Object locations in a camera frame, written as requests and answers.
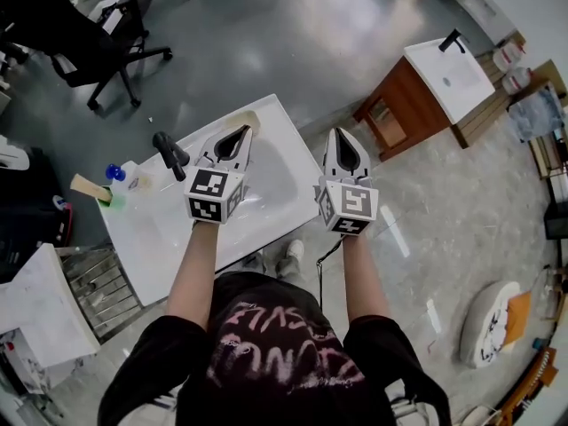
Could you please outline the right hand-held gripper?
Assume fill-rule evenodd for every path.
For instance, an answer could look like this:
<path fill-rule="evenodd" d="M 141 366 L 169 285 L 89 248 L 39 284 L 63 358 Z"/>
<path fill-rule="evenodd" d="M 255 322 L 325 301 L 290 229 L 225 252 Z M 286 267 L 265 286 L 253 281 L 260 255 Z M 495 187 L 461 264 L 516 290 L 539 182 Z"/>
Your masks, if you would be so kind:
<path fill-rule="evenodd" d="M 378 190 L 356 184 L 353 178 L 329 177 L 338 177 L 342 169 L 354 177 L 367 177 L 367 150 L 349 131 L 334 128 L 327 137 L 323 166 L 328 177 L 319 179 L 317 204 L 324 226 L 329 232 L 360 235 L 377 218 Z"/>

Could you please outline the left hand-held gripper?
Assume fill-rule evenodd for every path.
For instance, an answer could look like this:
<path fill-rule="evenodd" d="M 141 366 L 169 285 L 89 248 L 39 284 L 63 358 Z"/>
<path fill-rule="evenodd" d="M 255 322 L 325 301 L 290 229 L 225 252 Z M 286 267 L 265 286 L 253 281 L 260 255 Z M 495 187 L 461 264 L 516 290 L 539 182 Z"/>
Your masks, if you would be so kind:
<path fill-rule="evenodd" d="M 246 169 L 253 139 L 247 124 L 209 137 L 185 179 L 185 205 L 195 221 L 225 224 L 245 196 Z"/>

